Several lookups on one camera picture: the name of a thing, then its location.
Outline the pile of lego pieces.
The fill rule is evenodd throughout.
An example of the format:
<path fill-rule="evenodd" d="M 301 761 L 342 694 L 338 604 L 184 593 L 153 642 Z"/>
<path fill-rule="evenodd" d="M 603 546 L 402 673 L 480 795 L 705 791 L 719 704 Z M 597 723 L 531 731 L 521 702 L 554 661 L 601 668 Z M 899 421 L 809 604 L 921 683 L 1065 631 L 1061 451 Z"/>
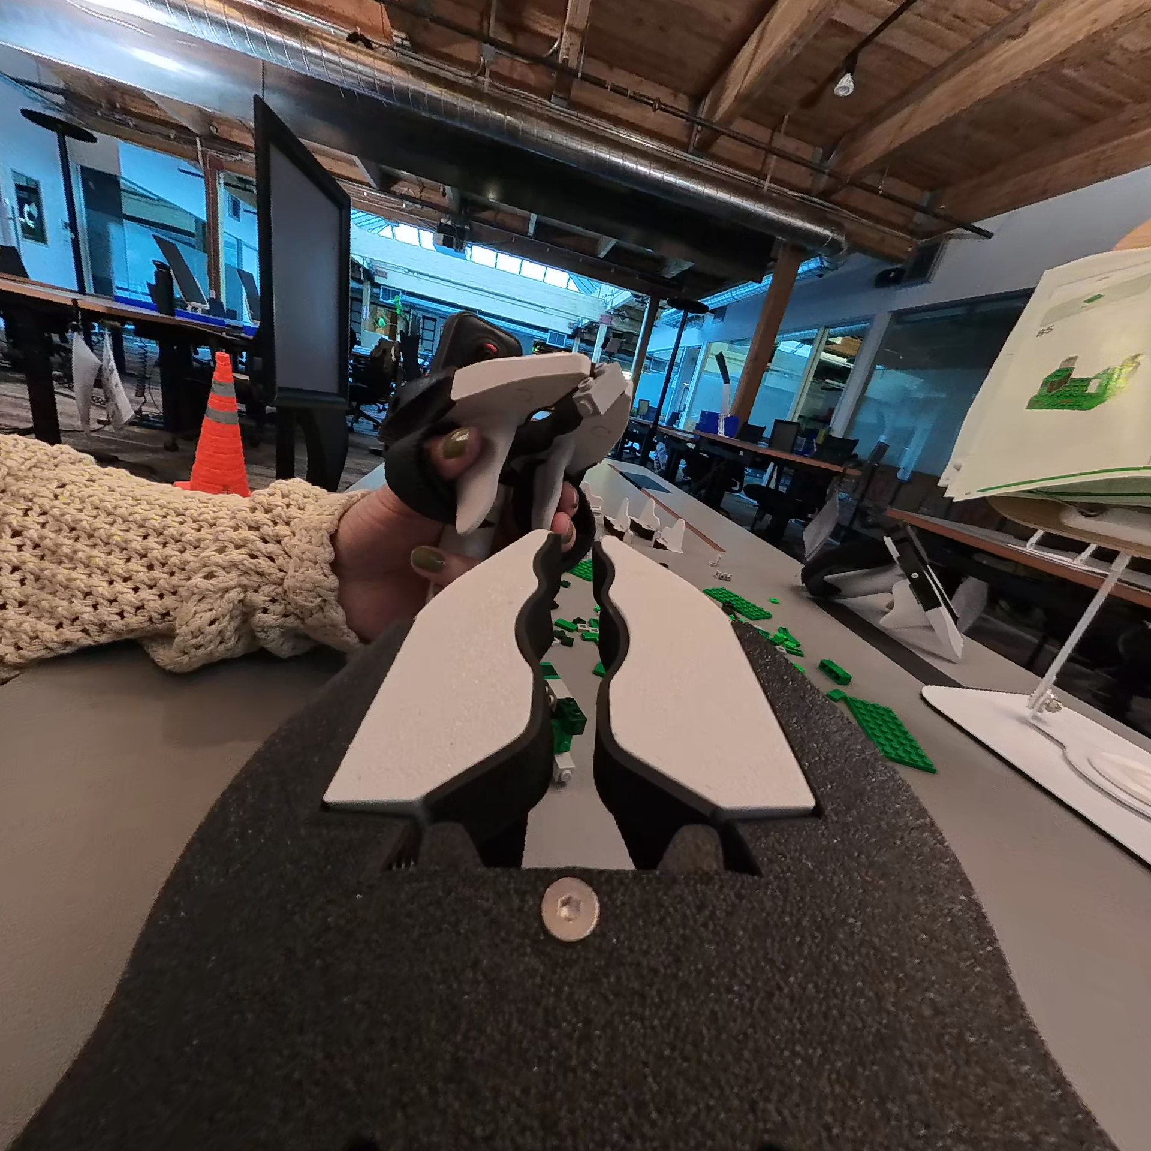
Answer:
<path fill-rule="evenodd" d="M 594 609 L 594 616 L 588 621 L 583 623 L 576 623 L 573 620 L 564 621 L 558 616 L 554 616 L 554 642 L 558 642 L 564 646 L 573 646 L 576 639 L 583 639 L 588 643 L 598 643 L 599 612 L 599 609 Z M 749 624 L 738 616 L 728 615 L 728 617 L 736 624 Z M 757 634 L 760 634 L 760 636 L 765 639 L 775 650 L 791 658 L 793 661 L 797 661 L 798 658 L 802 658 L 805 656 L 799 639 L 788 628 L 780 625 L 776 631 L 771 631 L 769 628 L 764 628 L 762 624 L 767 623 L 751 625 L 753 630 L 757 631 Z M 832 690 L 840 689 L 845 691 L 845 689 L 851 686 L 853 683 L 853 676 L 834 661 L 823 660 L 819 665 L 819 671 L 835 684 Z"/>

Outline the white book stand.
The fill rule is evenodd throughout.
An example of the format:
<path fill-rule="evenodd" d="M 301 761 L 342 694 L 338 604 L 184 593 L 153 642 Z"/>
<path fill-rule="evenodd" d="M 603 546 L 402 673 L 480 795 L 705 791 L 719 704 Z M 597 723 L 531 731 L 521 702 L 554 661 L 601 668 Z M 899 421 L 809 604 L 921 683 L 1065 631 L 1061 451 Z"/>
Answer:
<path fill-rule="evenodd" d="M 1053 494 L 995 495 L 990 504 L 1009 520 L 1078 541 L 1084 554 L 1116 551 L 1112 567 L 1069 639 L 1030 695 L 927 686 L 924 701 L 953 726 L 1039 784 L 1109 839 L 1150 864 L 1150 757 L 1062 702 L 1056 683 L 1132 558 L 1149 560 L 1149 498 L 1141 504 L 1075 502 Z"/>

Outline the orange traffic cone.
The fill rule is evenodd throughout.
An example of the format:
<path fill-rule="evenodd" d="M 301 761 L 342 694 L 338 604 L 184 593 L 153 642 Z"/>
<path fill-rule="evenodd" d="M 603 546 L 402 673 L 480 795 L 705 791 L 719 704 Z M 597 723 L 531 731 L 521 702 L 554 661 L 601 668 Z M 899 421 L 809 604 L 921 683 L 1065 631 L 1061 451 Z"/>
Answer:
<path fill-rule="evenodd" d="M 232 360 L 227 353 L 218 353 L 192 476 L 176 482 L 175 487 L 186 493 L 250 498 L 244 457 Z"/>

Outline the person's left hand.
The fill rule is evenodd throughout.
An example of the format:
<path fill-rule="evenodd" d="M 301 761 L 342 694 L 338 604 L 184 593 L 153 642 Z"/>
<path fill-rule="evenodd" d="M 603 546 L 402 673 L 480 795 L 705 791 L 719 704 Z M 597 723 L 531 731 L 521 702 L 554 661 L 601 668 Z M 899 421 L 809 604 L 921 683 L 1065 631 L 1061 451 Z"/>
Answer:
<path fill-rule="evenodd" d="M 483 449 L 483 435 L 475 427 L 424 445 L 427 462 L 450 486 L 476 467 Z M 564 553 L 575 547 L 573 517 L 582 499 L 582 491 L 565 483 L 551 520 Z M 443 525 L 413 512 L 387 483 L 365 494 L 340 519 L 332 536 L 338 599 L 349 628 L 364 643 L 379 639 L 398 620 L 416 616 L 434 587 L 446 587 L 480 564 L 476 557 L 444 551 L 442 534 Z"/>

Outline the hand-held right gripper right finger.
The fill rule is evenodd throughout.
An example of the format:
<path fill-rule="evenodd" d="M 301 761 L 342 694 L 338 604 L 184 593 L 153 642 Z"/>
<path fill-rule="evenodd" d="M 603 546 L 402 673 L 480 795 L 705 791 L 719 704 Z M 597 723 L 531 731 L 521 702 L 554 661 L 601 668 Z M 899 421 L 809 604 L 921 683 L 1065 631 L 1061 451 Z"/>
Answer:
<path fill-rule="evenodd" d="M 762 873 L 746 826 L 819 804 L 720 606 L 623 541 L 594 547 L 595 786 L 639 871 Z"/>

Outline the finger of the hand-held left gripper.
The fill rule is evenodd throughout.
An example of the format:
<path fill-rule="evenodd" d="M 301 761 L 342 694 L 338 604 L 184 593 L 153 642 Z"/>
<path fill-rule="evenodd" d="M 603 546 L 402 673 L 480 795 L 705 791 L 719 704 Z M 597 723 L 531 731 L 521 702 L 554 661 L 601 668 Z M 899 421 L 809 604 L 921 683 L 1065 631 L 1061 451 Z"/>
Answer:
<path fill-rule="evenodd" d="M 592 375 L 603 371 L 605 367 L 619 365 L 609 362 L 592 368 Z M 635 386 L 631 376 L 619 365 L 628 382 L 627 393 L 621 395 L 613 406 L 605 412 L 582 410 L 577 405 L 576 393 L 569 397 L 573 410 L 577 416 L 577 424 L 573 431 L 565 434 L 557 442 L 558 458 L 562 465 L 562 472 L 586 472 L 601 462 L 613 447 L 620 442 L 627 431 L 631 419 L 634 404 Z"/>

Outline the silver air duct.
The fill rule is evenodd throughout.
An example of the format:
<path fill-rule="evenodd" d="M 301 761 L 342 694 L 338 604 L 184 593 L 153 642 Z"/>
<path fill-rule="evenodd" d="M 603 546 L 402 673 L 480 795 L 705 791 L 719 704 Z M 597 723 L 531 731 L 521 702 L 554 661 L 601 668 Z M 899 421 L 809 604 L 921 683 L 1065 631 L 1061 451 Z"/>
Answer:
<path fill-rule="evenodd" d="M 143 3 L 143 18 L 172 34 L 286 68 L 343 92 L 502 146 L 562 164 L 587 176 L 650 194 L 810 253 L 840 256 L 847 238 L 827 210 L 790 192 L 764 192 L 734 172 L 677 153 L 661 142 L 582 120 L 571 110 L 462 72 L 408 64 L 390 47 L 369 51 L 306 18 L 265 3 Z"/>

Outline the long wooden desk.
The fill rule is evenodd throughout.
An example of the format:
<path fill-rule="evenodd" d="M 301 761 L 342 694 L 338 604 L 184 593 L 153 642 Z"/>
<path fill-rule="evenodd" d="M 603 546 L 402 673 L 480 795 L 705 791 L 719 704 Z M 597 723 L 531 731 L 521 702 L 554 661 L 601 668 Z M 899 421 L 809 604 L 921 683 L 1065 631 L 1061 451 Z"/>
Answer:
<path fill-rule="evenodd" d="M 161 371 L 164 432 L 169 449 L 199 428 L 203 408 L 198 394 L 184 398 L 192 371 L 192 354 L 199 349 L 231 356 L 253 350 L 254 339 L 239 327 L 216 327 L 143 308 L 127 306 L 109 298 L 70 293 L 48 284 L 2 277 L 2 313 L 6 334 L 16 338 L 22 354 L 22 372 L 31 404 L 31 434 L 47 443 L 61 443 L 62 430 L 53 384 L 47 347 L 48 335 L 64 334 L 75 324 L 120 324 L 158 347 Z"/>

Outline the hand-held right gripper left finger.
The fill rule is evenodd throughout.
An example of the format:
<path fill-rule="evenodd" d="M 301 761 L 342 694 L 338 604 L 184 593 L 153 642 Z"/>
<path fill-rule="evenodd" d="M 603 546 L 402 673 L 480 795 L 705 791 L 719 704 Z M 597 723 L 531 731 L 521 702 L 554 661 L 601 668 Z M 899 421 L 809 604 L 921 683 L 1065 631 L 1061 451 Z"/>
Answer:
<path fill-rule="evenodd" d="M 553 780 L 540 665 L 565 569 L 532 531 L 444 587 L 412 623 L 324 795 L 342 813 L 464 827 L 484 863 L 514 864 Z"/>

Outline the black floor lamp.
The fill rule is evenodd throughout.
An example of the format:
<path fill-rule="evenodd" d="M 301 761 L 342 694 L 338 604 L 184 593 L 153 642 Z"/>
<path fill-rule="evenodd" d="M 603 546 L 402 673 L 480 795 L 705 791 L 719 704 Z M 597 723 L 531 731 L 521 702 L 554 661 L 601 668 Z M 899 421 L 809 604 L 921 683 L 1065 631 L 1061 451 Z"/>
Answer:
<path fill-rule="evenodd" d="M 54 116 L 47 112 L 33 110 L 33 109 L 21 109 L 21 117 L 42 128 L 43 131 L 51 134 L 57 139 L 57 150 L 59 155 L 59 165 L 62 171 L 62 186 L 65 194 L 65 203 L 68 212 L 68 236 L 70 240 L 70 249 L 73 256 L 73 265 L 75 265 L 75 275 L 77 282 L 77 291 L 81 295 L 88 293 L 88 284 L 85 280 L 84 272 L 84 262 L 83 262 L 83 246 L 80 238 L 80 221 L 77 216 L 77 199 L 75 192 L 75 183 L 70 172 L 70 161 L 69 161 L 69 151 L 68 143 L 70 140 L 76 140 L 83 145 L 95 145 L 96 138 L 88 129 L 76 125 L 70 121 L 66 121 L 58 116 Z"/>

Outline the person's left forearm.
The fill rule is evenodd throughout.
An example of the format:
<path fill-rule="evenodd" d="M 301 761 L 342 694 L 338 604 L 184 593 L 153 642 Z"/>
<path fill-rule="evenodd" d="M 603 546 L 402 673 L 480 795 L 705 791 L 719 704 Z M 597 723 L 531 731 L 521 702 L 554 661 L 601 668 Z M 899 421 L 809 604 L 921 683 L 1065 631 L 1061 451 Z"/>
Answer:
<path fill-rule="evenodd" d="M 3 682 L 121 642 L 177 673 L 260 650 L 351 653 L 332 536 L 360 499 L 303 480 L 186 493 L 3 436 Z"/>

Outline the spare black white gripper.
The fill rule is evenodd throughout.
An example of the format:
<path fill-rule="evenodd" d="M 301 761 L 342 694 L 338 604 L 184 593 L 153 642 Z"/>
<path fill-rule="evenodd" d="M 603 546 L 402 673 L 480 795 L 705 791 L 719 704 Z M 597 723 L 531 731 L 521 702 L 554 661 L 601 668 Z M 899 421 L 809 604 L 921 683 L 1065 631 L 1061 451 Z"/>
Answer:
<path fill-rule="evenodd" d="M 956 606 L 913 528 L 893 527 L 825 549 L 801 569 L 805 591 L 921 653 L 957 665 L 965 652 Z"/>

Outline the background office desks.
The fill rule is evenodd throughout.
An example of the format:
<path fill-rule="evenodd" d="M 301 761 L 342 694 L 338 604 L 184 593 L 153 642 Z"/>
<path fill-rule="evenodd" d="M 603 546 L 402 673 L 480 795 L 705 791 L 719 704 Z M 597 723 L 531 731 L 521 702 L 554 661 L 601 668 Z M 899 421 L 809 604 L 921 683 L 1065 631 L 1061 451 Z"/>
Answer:
<path fill-rule="evenodd" d="M 798 423 L 777 421 L 767 441 L 753 432 L 742 425 L 736 436 L 721 436 L 635 416 L 617 456 L 628 445 L 636 447 L 642 467 L 716 512 L 724 510 L 727 497 L 745 497 L 754 508 L 753 534 L 780 546 L 791 524 L 810 527 L 825 509 L 836 530 L 840 498 L 857 506 L 864 501 L 888 449 L 880 442 L 861 457 L 857 441 L 831 436 L 804 456 Z"/>

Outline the wooden column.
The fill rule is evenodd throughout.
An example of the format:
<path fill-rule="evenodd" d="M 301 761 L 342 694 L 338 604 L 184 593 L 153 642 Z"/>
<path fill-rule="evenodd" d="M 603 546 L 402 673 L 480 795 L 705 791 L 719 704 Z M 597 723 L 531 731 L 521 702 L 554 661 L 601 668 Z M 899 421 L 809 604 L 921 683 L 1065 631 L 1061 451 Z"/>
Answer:
<path fill-rule="evenodd" d="M 742 423 L 751 421 L 754 405 L 775 354 L 775 346 L 787 308 L 797 284 L 797 275 L 805 261 L 806 253 L 797 245 L 787 243 L 776 261 L 771 284 L 758 324 L 754 332 L 751 347 L 745 360 L 739 388 L 732 401 L 730 414 Z"/>

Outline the green lego build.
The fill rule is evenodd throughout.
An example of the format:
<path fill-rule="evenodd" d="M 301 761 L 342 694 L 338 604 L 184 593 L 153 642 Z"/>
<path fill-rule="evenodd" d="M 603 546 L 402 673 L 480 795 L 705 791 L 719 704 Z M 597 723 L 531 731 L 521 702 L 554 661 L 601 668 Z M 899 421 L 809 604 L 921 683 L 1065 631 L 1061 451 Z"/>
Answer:
<path fill-rule="evenodd" d="M 551 780 L 555 787 L 565 787 L 575 775 L 572 745 L 586 734 L 587 716 L 551 661 L 545 660 L 540 671 L 551 708 Z"/>

